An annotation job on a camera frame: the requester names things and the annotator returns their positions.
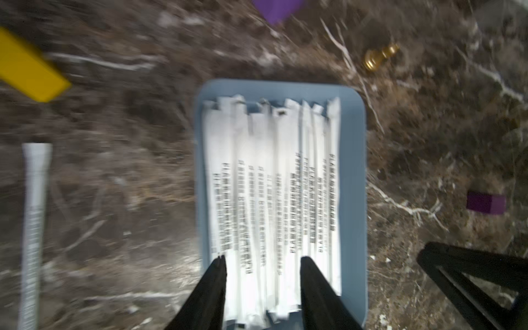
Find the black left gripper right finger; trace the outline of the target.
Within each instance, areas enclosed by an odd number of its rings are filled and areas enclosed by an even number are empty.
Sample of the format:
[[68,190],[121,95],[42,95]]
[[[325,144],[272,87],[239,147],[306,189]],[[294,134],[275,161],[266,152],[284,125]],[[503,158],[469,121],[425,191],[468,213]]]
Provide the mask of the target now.
[[304,329],[362,329],[312,258],[301,258],[300,279]]

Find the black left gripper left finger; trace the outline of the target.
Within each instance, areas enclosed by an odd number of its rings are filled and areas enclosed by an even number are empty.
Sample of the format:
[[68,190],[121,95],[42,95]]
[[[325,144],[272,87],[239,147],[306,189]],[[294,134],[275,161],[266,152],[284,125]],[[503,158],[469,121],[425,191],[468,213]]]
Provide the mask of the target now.
[[223,329],[227,267],[224,256],[217,257],[165,330]]

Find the blue plastic storage box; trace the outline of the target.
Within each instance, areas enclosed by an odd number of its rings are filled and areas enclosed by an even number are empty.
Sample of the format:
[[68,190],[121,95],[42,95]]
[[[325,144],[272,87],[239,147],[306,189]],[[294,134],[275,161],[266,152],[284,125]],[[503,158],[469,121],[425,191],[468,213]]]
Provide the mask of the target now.
[[362,98],[354,89],[343,85],[309,82],[256,81],[213,79],[196,93],[195,114],[195,208],[204,273],[212,262],[208,230],[208,198],[204,165],[202,105],[206,100],[240,94],[250,104],[261,99],[283,103],[286,98],[308,103],[325,104],[339,97],[341,101],[340,171],[340,240],[342,263],[341,300],[360,323],[367,321],[367,196],[366,196],[366,110]]

